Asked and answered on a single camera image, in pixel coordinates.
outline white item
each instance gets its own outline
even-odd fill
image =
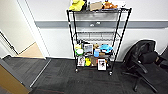
[[[98,70],[106,70],[105,59],[98,59]]]

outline toy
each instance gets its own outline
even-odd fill
[[[76,53],[76,55],[80,56],[83,54],[83,49],[76,49],[75,53]]]
[[[76,44],[75,45],[75,49],[81,49],[81,45],[80,44]]]
[[[102,9],[110,9],[110,8],[117,8],[117,7],[118,7],[118,5],[114,5],[108,1],[105,1],[103,3]]]
[[[85,58],[85,66],[90,66],[91,61],[89,60],[89,58]]]
[[[69,10],[80,11],[84,4],[85,2],[83,0],[73,0],[72,6],[69,7]]]
[[[100,50],[106,50],[105,53],[109,53],[112,49],[113,47],[110,47],[108,44],[102,44],[100,47]]]
[[[93,44],[93,49],[96,49],[96,48],[98,48],[99,47],[99,45],[96,43],[96,44]]]

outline chair backrest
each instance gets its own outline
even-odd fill
[[[129,51],[126,53],[123,63],[127,68],[133,68],[135,66],[133,61],[138,62],[139,57],[142,54],[153,52],[155,50],[155,41],[154,40],[140,40],[135,43]]]

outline yellow item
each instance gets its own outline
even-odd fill
[[[75,49],[81,49],[81,45],[80,44],[76,44],[75,45]]]
[[[73,0],[73,3],[78,3],[80,0]]]
[[[86,66],[90,66],[90,64],[91,64],[91,61],[89,60],[89,58],[85,58],[85,65]]]
[[[80,11],[84,4],[85,2],[83,0],[79,0],[77,3],[72,3],[72,6],[69,7],[69,10]]]

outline fabric item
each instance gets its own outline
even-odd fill
[[[157,52],[155,51],[149,52],[149,53],[142,54],[139,57],[139,60],[141,61],[142,64],[151,64],[156,61],[157,56],[158,56]]]

